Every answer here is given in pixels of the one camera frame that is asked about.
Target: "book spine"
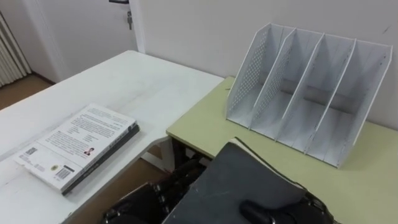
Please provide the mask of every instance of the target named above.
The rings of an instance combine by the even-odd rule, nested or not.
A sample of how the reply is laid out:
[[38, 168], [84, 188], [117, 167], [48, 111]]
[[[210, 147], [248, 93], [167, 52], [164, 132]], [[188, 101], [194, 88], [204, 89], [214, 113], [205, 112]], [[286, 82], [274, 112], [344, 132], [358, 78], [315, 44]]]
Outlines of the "book spine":
[[69, 193], [74, 187], [76, 187], [82, 180], [84, 180], [88, 175], [90, 175], [98, 166], [100, 166], [105, 160], [107, 160], [112, 154], [114, 154], [118, 149], [120, 149], [125, 143], [128, 142], [133, 136], [139, 132], [138, 124], [132, 124], [125, 132], [123, 132], [120, 137], [115, 139], [107, 149], [98, 155], [98, 160], [89, 163], [85, 169], [82, 170], [82, 175], [77, 175], [75, 180], [70, 181], [70, 185], [65, 187], [62, 191], [62, 195]]

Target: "book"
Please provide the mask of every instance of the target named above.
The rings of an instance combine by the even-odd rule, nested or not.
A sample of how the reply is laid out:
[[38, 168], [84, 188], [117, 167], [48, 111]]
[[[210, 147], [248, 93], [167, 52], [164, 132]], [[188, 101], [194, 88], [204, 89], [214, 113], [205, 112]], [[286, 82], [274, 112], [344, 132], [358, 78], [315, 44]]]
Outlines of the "book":
[[14, 160], [65, 195], [138, 132], [134, 118], [90, 104]]
[[323, 202], [305, 187], [281, 174], [244, 142], [234, 138], [191, 185], [163, 224], [249, 223], [239, 212], [239, 206], [245, 201], [269, 210], [302, 202], [314, 203], [322, 214], [332, 217]]

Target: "table leg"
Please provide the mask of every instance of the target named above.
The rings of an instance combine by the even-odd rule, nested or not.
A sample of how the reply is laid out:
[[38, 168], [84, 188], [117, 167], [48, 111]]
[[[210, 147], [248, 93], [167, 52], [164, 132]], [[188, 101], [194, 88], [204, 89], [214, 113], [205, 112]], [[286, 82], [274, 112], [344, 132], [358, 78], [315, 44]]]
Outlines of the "table leg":
[[187, 156], [187, 147], [182, 142], [174, 138], [172, 138], [172, 146], [174, 152], [174, 168], [177, 169], [189, 160], [189, 157]]

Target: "table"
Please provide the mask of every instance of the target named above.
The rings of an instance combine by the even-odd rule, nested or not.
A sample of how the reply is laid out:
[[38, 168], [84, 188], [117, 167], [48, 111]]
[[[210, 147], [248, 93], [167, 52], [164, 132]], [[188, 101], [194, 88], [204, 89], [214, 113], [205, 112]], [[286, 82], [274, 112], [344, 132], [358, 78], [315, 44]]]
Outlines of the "table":
[[212, 158], [237, 136], [281, 173], [323, 200], [338, 221], [397, 223], [397, 131], [366, 122], [351, 155], [337, 169], [227, 121], [226, 99], [232, 83], [233, 78], [225, 79], [167, 129], [174, 146], [183, 144]]
[[[223, 79], [133, 51], [124, 52], [0, 111], [2, 223], [62, 223], [154, 144]], [[134, 117], [137, 136], [63, 197], [11, 158], [89, 103]]]

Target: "light green table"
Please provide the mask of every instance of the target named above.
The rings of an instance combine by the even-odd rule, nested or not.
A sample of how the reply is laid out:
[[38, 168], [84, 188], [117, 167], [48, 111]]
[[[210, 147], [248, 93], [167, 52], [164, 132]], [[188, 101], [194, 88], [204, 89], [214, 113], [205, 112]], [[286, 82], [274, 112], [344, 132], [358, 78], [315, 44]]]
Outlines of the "light green table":
[[398, 132], [366, 122], [340, 169], [225, 120], [227, 78], [167, 134], [209, 157], [237, 136], [287, 177], [323, 200], [344, 224], [398, 223]]

